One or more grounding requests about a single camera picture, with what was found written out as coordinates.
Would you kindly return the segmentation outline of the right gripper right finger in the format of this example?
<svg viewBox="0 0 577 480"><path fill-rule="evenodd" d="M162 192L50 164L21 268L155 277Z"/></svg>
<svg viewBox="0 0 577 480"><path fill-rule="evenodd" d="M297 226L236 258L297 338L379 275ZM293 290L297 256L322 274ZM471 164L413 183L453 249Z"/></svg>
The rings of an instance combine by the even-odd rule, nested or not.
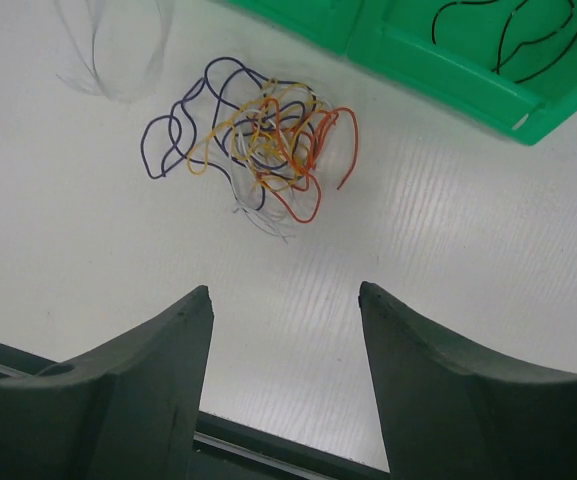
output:
<svg viewBox="0 0 577 480"><path fill-rule="evenodd" d="M577 374L502 354L359 290L395 479L577 479Z"/></svg>

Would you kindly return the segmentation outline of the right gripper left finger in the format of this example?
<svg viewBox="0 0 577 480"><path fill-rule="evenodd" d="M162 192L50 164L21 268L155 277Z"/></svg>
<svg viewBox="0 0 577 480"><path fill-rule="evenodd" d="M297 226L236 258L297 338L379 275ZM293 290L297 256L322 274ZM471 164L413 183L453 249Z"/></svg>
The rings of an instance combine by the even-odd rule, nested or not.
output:
<svg viewBox="0 0 577 480"><path fill-rule="evenodd" d="M199 286L88 352L0 377L0 479L185 478L213 322Z"/></svg>

